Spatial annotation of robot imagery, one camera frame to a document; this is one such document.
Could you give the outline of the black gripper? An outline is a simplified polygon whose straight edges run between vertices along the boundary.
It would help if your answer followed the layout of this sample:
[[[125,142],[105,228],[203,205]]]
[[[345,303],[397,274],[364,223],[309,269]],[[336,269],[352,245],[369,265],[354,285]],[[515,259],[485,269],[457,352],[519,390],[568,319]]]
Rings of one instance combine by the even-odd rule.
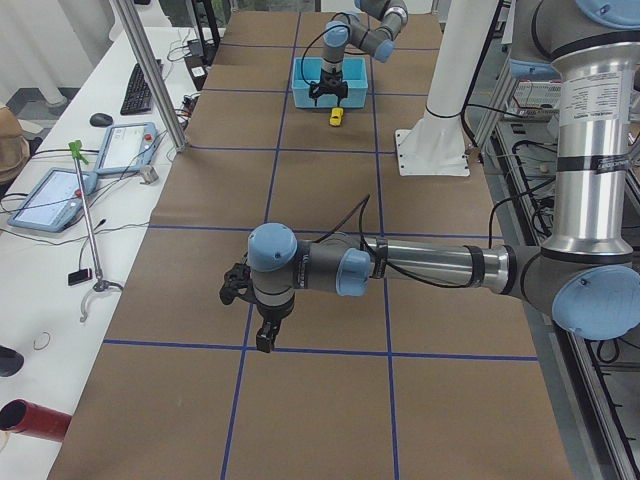
[[[257,303],[258,312],[262,317],[262,326],[256,333],[256,349],[258,351],[271,353],[274,350],[279,327],[282,321],[293,312],[294,305],[294,299],[289,299],[281,305]]]
[[[335,95],[337,105],[348,97],[348,83],[343,80],[341,72],[320,72],[318,82],[311,82],[309,86],[309,98],[313,100],[314,106],[318,105],[318,99],[323,95]]]

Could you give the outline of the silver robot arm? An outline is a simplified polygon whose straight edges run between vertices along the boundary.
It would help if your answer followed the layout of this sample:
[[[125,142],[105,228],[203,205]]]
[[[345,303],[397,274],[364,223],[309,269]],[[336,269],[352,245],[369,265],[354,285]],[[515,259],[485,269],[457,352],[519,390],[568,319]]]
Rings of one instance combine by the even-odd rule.
[[[348,45],[354,46],[379,62],[386,62],[395,48],[394,41],[408,23],[408,8],[404,1],[355,1],[354,5],[380,22],[371,29],[357,14],[336,13],[320,35],[323,53],[319,79],[305,82],[309,85],[309,98],[317,105],[325,95],[336,97],[337,106],[348,97],[349,87],[343,76],[343,62]]]
[[[590,340],[639,323],[639,276],[621,235],[633,75],[635,1],[521,1],[512,71],[554,70],[562,80],[551,236],[539,247],[437,245],[351,238],[298,239],[268,223],[248,239],[248,291],[273,349],[299,289],[360,296],[374,278],[402,275],[445,289],[485,287],[519,298]]]

